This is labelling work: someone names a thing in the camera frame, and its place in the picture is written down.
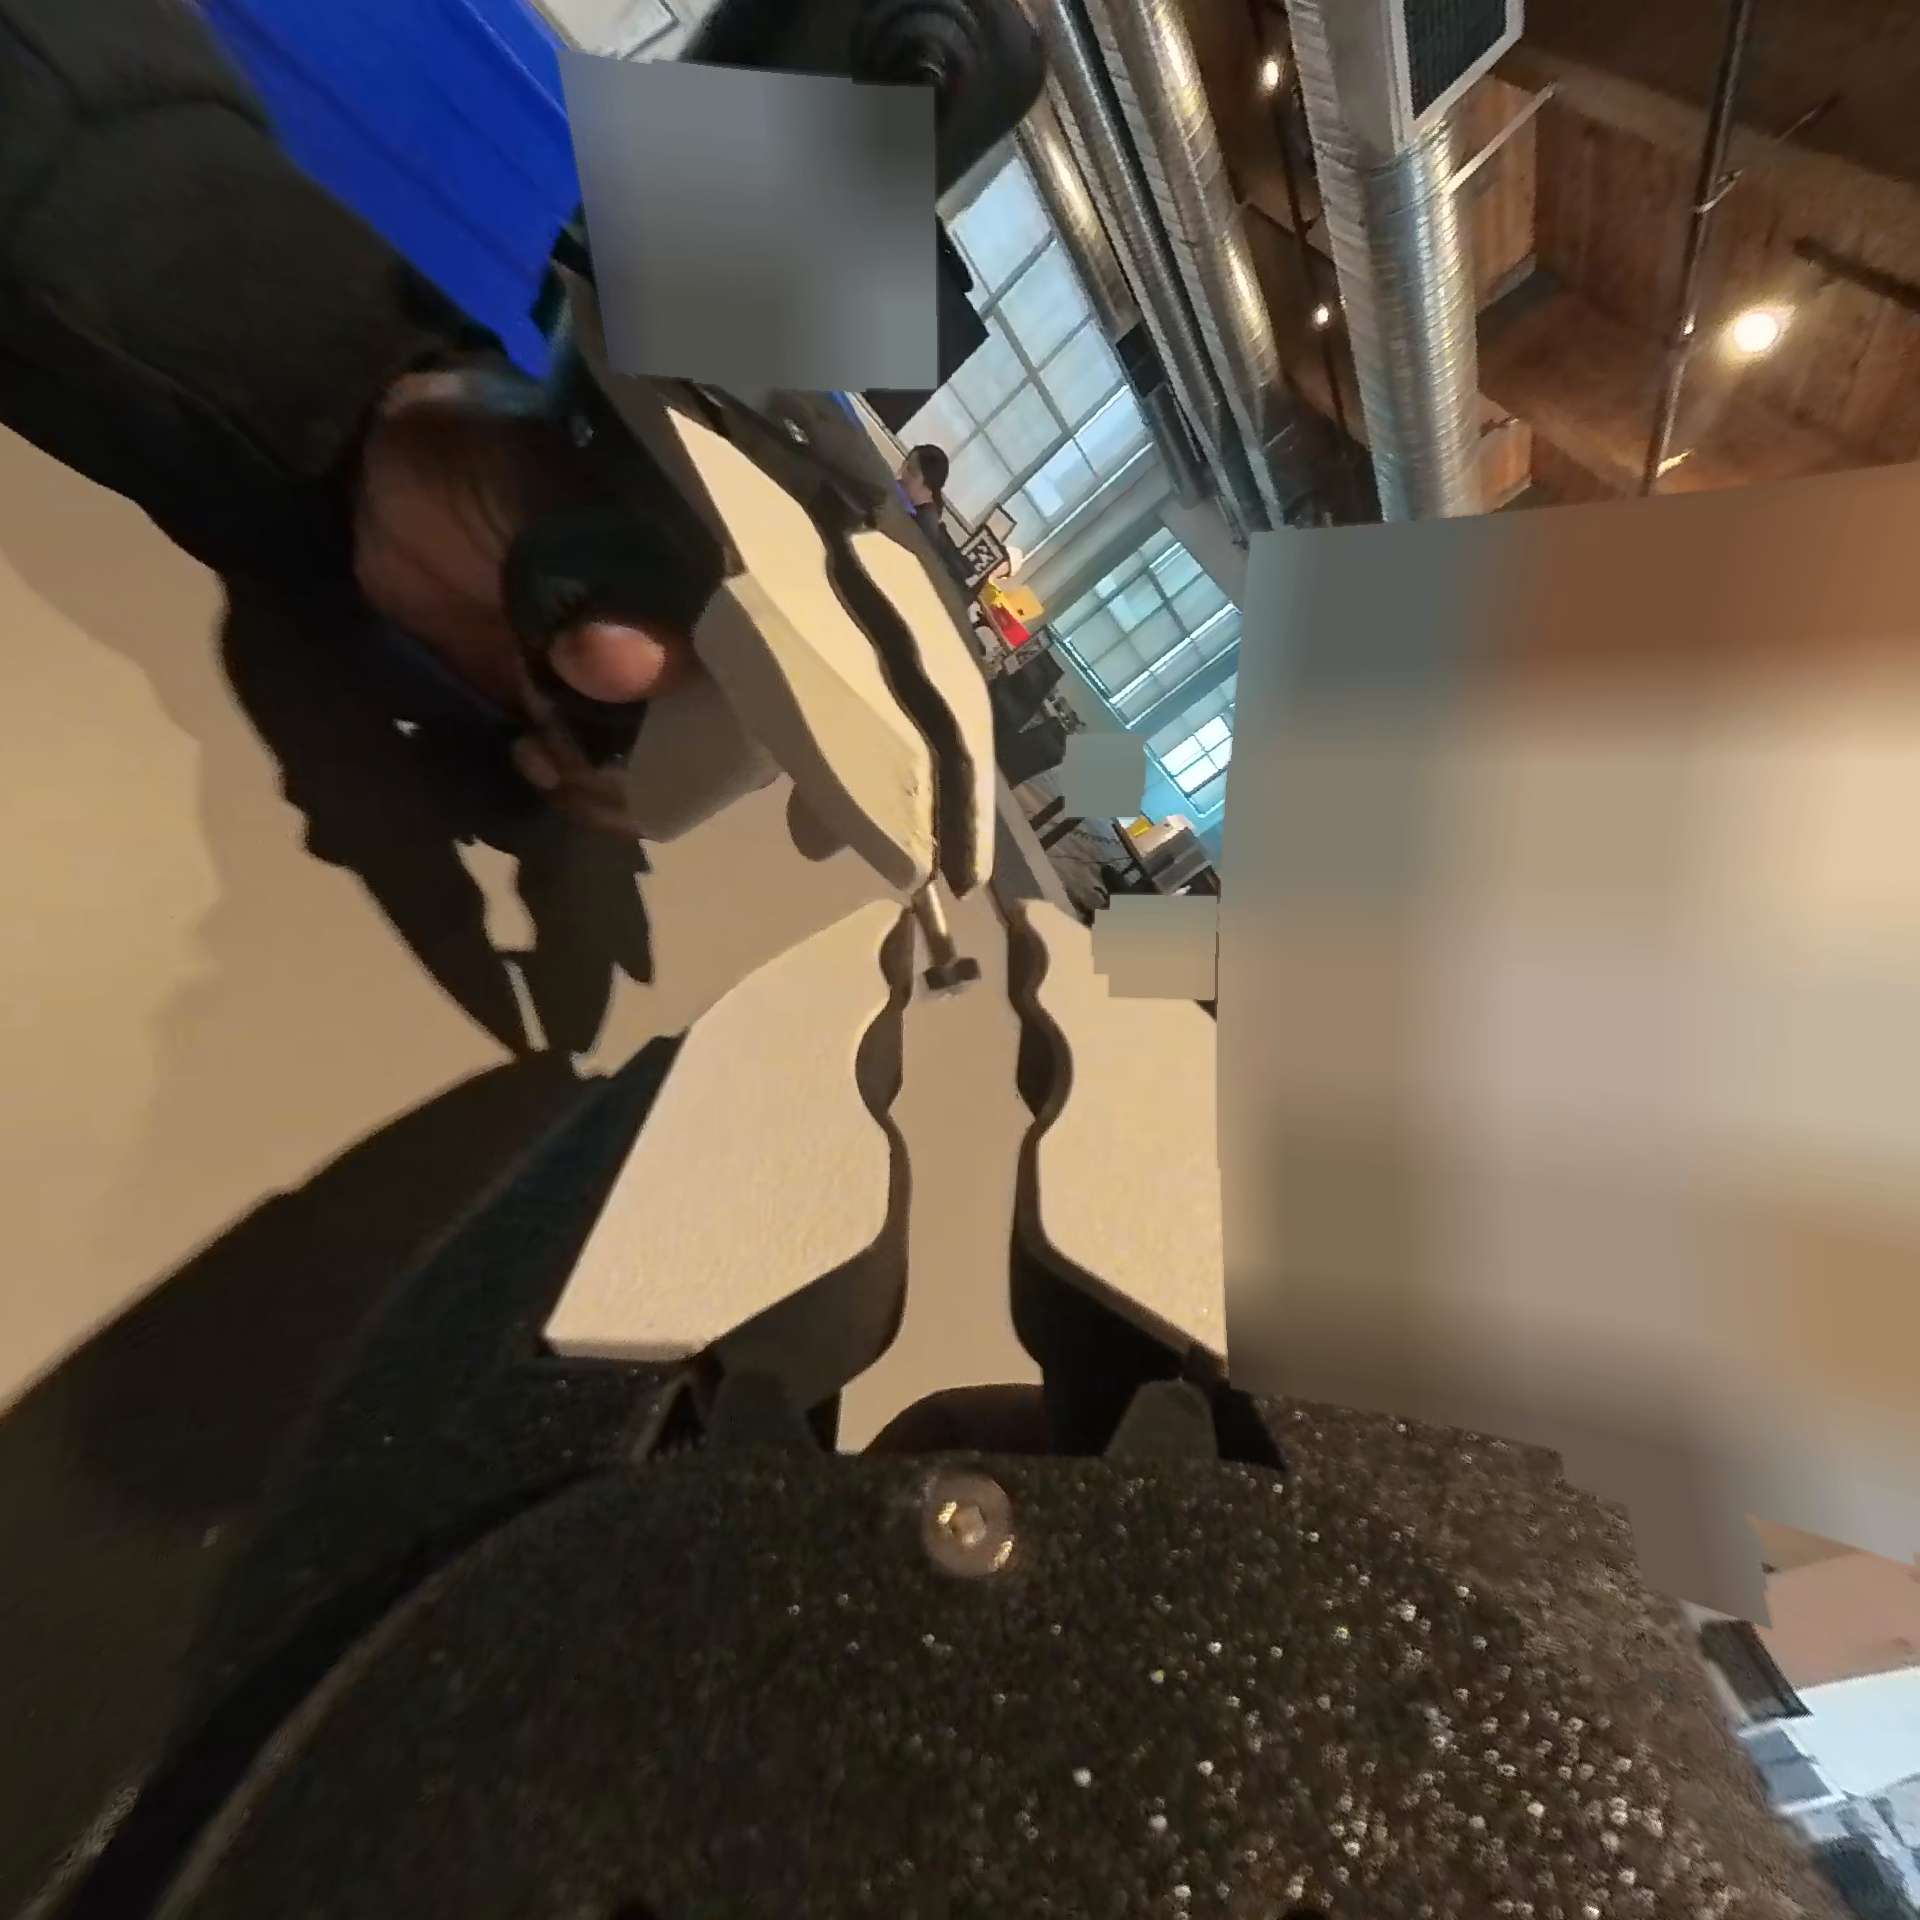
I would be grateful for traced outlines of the large paned window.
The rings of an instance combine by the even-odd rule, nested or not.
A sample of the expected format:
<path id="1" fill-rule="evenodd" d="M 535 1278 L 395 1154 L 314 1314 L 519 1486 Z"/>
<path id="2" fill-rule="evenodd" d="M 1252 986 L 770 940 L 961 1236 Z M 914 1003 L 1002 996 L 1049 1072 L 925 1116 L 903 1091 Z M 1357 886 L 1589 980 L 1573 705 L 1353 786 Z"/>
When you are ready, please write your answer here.
<path id="1" fill-rule="evenodd" d="M 1239 549 L 1187 509 L 1146 402 L 1027 158 L 987 162 L 948 220 L 987 340 L 905 430 L 950 454 L 948 501 L 1007 546 L 1090 724 L 1146 741 L 1146 806 L 1223 824 L 1242 649 Z"/>

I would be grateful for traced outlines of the silver ventilation duct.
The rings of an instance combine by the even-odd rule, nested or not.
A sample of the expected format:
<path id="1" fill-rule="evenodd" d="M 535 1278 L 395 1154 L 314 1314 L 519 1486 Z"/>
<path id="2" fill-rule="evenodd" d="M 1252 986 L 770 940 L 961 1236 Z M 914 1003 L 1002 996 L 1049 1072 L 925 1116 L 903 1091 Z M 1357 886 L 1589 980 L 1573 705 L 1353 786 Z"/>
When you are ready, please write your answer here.
<path id="1" fill-rule="evenodd" d="M 1380 516 L 1475 516 L 1482 387 L 1457 138 L 1449 108 L 1406 110 L 1399 12 L 1290 3 L 1290 49 Z"/>
<path id="2" fill-rule="evenodd" d="M 1300 506 L 1298 408 L 1257 282 L 1185 9 L 1039 6 L 1049 76 L 1119 230 L 1148 331 L 1215 489 L 1249 533 Z"/>

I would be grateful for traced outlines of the person's left hand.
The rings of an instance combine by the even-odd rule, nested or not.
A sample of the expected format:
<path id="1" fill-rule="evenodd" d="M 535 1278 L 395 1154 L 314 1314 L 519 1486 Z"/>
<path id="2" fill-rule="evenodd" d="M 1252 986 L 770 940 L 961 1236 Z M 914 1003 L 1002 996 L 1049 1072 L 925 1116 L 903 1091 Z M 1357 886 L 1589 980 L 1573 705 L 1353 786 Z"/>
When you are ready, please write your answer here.
<path id="1" fill-rule="evenodd" d="M 645 706 L 697 674 L 690 629 L 711 574 L 707 553 L 678 542 L 678 513 L 638 529 L 643 582 L 567 588 L 567 621 L 531 652 L 508 596 L 517 539 L 614 507 L 535 379 L 495 353 L 403 373 L 375 408 L 355 485 L 353 576 L 371 608 L 508 737 L 542 797 L 641 838 L 621 772 L 591 758 L 574 716 Z"/>

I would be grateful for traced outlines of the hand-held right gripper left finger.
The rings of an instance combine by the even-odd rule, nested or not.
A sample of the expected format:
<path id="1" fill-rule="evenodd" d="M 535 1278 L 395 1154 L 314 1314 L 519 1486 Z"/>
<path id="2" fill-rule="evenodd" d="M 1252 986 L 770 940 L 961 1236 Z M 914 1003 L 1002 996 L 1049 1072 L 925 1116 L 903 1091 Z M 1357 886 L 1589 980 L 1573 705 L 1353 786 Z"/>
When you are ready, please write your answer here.
<path id="1" fill-rule="evenodd" d="M 617 1170 L 554 1313 L 569 1361 L 667 1365 L 759 1329 L 842 1278 L 825 1365 L 870 1365 L 905 1284 L 907 1164 L 894 1125 L 916 940 L 863 904 L 742 976 L 705 1010 Z"/>

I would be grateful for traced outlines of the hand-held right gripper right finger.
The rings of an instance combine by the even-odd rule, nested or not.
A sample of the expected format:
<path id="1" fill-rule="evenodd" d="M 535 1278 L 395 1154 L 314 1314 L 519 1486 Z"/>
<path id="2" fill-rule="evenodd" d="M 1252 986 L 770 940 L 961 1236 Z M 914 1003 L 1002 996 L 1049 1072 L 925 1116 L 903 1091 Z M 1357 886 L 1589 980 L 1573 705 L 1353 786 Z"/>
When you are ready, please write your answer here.
<path id="1" fill-rule="evenodd" d="M 1046 901 L 1007 909 L 1007 995 L 1028 1112 L 1020 1252 L 1223 1378 L 1215 1020 L 1195 1000 L 1118 993 L 1094 965 L 1093 929 Z"/>

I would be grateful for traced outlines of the silver metal bolt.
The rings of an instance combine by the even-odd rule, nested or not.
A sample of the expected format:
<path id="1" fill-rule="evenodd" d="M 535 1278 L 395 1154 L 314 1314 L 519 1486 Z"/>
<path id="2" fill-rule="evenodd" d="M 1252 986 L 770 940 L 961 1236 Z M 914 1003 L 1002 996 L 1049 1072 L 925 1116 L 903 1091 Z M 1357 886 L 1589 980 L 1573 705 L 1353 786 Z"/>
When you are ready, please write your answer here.
<path id="1" fill-rule="evenodd" d="M 945 886 L 934 878 L 929 878 L 929 883 L 911 893 L 910 909 L 914 914 L 914 924 L 919 926 L 923 947 L 925 986 L 932 993 L 953 993 L 981 980 L 979 961 L 973 961 L 970 950 L 963 950 L 961 942 L 953 938 Z"/>

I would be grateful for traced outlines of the white air vent grille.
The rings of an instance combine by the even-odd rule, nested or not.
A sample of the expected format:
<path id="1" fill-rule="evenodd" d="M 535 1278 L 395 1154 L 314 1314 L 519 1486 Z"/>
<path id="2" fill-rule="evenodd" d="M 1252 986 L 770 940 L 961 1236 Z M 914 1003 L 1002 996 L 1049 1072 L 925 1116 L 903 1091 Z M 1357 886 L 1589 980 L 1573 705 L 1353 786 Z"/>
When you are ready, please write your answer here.
<path id="1" fill-rule="evenodd" d="M 1397 126 L 1427 133 L 1523 37 L 1523 3 L 1385 3 Z"/>

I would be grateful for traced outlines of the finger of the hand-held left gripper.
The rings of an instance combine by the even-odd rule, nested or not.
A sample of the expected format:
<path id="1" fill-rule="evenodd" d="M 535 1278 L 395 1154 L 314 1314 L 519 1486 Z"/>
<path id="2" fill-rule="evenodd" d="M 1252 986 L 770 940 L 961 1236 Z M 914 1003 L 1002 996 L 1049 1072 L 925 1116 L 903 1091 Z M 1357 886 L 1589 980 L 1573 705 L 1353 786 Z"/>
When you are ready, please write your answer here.
<path id="1" fill-rule="evenodd" d="M 929 752 L 932 862 L 953 893 L 975 891 L 996 846 L 991 699 L 970 626 L 923 560 L 876 526 L 839 539 L 839 592 L 881 678 Z"/>
<path id="2" fill-rule="evenodd" d="M 689 408 L 666 418 L 724 553 L 692 621 L 694 676 L 641 721 L 629 827 L 669 844 L 785 777 L 835 846 L 919 891 L 937 853 L 932 754 L 835 571 L 878 530 L 874 494 L 787 433 L 739 445 Z"/>

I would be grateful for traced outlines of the person's left forearm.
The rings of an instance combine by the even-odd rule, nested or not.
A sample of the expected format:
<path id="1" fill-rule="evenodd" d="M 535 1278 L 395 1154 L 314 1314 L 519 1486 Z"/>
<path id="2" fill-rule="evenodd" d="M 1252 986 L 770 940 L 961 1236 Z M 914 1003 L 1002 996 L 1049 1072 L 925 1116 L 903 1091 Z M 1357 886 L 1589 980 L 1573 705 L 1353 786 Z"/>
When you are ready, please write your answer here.
<path id="1" fill-rule="evenodd" d="M 189 5 L 2 5 L 2 418 L 229 574 L 343 578 L 377 404 L 495 340 Z"/>

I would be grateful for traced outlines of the blue plastic bin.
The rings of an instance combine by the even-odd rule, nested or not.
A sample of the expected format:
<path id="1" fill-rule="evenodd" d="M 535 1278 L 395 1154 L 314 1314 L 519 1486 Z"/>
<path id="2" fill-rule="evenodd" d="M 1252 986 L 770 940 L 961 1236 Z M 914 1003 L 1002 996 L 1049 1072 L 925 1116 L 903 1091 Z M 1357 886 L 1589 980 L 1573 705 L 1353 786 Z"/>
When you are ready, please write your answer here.
<path id="1" fill-rule="evenodd" d="M 543 373 L 548 254 L 581 201 L 559 43 L 524 3 L 205 3 L 281 146 L 509 360 Z"/>

